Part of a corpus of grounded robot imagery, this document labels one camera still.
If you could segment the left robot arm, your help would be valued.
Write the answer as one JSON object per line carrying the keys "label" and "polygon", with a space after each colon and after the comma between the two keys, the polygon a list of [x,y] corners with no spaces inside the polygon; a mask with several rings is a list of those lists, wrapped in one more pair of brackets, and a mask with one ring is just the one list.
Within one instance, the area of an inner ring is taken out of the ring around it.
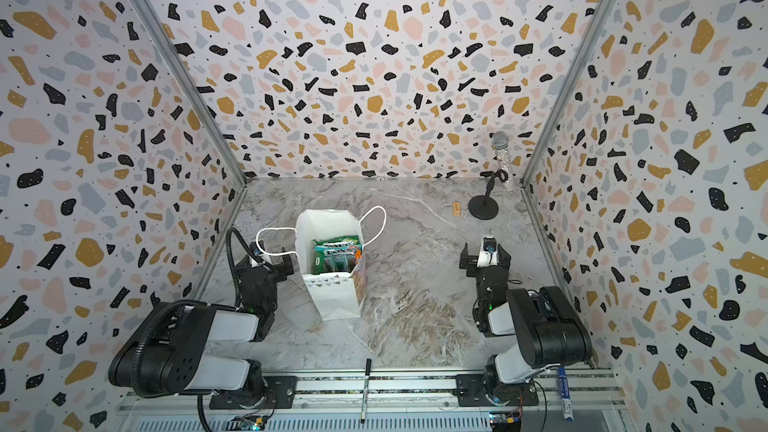
{"label": "left robot arm", "polygon": [[143,399],[210,395],[213,408],[275,407],[277,394],[254,359],[214,356],[213,342],[257,343],[278,309],[278,285],[294,272],[290,253],[267,252],[236,228],[225,234],[233,304],[194,299],[159,302],[119,349],[108,380]]}

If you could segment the white cartoon paper bag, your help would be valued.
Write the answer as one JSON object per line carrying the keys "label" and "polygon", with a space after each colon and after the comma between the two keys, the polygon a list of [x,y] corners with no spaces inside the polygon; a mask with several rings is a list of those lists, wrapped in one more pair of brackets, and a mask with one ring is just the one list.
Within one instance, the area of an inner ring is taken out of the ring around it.
{"label": "white cartoon paper bag", "polygon": [[360,218],[347,210],[307,209],[287,230],[294,235],[291,250],[271,252],[261,245],[265,227],[256,234],[259,252],[269,257],[294,256],[303,283],[324,321],[362,316],[366,298],[366,251],[384,232],[388,214],[376,205]]}

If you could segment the green tea candy bag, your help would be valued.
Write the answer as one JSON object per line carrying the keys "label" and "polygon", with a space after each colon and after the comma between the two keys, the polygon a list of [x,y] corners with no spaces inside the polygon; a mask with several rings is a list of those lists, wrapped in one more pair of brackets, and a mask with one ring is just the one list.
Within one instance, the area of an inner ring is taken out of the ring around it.
{"label": "green tea candy bag", "polygon": [[358,236],[342,236],[313,242],[311,273],[349,273],[362,258],[362,244]]}

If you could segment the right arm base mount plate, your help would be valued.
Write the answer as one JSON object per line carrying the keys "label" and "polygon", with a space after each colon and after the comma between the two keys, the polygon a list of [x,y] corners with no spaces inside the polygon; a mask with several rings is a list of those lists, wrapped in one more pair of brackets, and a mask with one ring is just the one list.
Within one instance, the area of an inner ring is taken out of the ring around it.
{"label": "right arm base mount plate", "polygon": [[460,407],[537,406],[539,397],[532,383],[503,384],[483,374],[459,374],[453,395]]}

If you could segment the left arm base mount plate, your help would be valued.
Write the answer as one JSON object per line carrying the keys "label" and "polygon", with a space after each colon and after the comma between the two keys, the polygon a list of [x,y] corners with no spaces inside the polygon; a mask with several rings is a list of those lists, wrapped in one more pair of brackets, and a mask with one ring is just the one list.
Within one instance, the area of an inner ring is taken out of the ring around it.
{"label": "left arm base mount plate", "polygon": [[261,411],[290,409],[297,390],[298,377],[266,376],[237,391],[221,391],[211,397],[211,410]]}

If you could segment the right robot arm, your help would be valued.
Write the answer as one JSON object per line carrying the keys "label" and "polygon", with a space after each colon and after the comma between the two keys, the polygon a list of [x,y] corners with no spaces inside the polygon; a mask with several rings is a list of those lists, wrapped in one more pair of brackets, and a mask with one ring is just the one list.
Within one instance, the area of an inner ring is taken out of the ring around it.
{"label": "right robot arm", "polygon": [[535,406],[538,375],[592,358],[590,334],[563,290],[515,287],[510,267],[511,255],[492,236],[482,238],[478,253],[471,254],[468,244],[460,253],[459,268],[475,280],[476,328],[486,338],[515,340],[491,356],[481,373],[456,377],[461,407]]}

